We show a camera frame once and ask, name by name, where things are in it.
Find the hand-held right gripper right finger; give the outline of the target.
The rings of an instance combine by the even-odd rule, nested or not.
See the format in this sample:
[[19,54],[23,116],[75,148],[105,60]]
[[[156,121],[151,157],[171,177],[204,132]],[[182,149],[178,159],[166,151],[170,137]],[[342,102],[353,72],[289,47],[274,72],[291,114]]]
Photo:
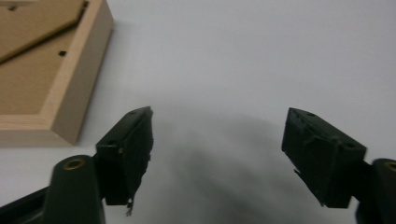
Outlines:
[[320,204],[346,208],[353,169],[363,161],[366,147],[321,117],[302,109],[288,110],[282,151]]

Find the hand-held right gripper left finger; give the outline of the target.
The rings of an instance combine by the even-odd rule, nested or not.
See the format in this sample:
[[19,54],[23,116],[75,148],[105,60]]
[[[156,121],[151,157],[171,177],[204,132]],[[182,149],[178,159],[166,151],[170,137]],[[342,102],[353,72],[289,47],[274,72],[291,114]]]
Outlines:
[[95,165],[107,205],[134,203],[153,148],[150,106],[126,113],[96,144]]

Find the wooden picture frame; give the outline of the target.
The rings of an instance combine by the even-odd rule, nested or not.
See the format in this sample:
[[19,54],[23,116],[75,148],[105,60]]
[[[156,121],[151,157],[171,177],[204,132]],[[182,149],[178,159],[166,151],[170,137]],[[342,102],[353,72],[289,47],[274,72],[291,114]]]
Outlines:
[[77,142],[113,23],[107,0],[0,0],[0,147]]

